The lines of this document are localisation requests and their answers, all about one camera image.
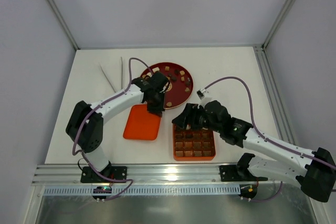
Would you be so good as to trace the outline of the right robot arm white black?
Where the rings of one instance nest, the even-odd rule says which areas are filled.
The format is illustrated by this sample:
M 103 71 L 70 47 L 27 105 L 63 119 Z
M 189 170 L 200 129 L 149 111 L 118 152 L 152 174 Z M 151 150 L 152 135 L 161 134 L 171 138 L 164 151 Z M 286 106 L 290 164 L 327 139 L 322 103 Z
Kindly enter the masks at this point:
M 208 129 L 230 145 L 250 150 L 237 162 L 244 179 L 272 178 L 298 187 L 310 198 L 328 202 L 335 184 L 335 162 L 324 148 L 313 151 L 269 137 L 254 125 L 232 117 L 218 101 L 188 103 L 172 120 L 181 129 Z

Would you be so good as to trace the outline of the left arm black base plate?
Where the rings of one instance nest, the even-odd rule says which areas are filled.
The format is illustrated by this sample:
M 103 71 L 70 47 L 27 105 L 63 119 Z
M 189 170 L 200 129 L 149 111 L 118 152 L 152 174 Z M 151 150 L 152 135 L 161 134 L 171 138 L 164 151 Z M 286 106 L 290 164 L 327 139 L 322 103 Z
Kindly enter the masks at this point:
M 109 179 L 126 180 L 127 178 L 126 166 L 108 166 L 102 171 L 102 175 Z M 109 181 L 97 175 L 91 167 L 85 166 L 81 173 L 81 183 L 108 183 Z

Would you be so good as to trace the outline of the orange box lid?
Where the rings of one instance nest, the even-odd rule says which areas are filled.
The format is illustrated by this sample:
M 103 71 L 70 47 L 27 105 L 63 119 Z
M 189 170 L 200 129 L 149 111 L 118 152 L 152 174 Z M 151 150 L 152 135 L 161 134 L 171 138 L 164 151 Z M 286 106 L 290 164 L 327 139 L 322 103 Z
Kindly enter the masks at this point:
M 129 113 L 123 137 L 127 140 L 153 141 L 157 138 L 161 118 L 147 111 L 145 104 L 134 105 Z

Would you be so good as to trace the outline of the metal tweezers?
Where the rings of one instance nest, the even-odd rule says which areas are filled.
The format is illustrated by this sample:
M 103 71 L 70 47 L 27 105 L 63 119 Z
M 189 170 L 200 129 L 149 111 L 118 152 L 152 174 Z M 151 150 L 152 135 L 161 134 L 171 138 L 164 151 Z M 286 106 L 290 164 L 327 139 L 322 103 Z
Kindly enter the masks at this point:
M 123 89 L 123 65 L 122 57 L 101 60 L 98 63 L 101 73 L 114 93 Z

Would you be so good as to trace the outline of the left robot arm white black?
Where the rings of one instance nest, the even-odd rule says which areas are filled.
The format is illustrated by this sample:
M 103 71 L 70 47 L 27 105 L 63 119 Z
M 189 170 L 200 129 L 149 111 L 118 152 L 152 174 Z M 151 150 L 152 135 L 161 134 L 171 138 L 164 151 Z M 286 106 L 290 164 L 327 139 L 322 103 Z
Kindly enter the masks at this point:
M 148 78 L 135 78 L 125 89 L 96 103 L 78 102 L 66 126 L 66 134 L 73 141 L 72 155 L 81 154 L 89 168 L 101 179 L 124 183 L 126 179 L 112 177 L 113 167 L 101 147 L 103 127 L 110 119 L 138 104 L 156 119 L 164 112 L 164 97 L 169 79 L 160 72 Z

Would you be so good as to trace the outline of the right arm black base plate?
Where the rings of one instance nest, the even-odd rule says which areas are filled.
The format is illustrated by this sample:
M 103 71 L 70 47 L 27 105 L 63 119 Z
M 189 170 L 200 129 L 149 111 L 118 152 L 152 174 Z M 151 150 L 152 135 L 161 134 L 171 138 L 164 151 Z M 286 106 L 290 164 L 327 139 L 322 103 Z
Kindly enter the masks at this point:
M 242 176 L 238 173 L 236 165 L 220 165 L 219 175 L 221 182 L 256 182 L 257 178 L 248 175 Z

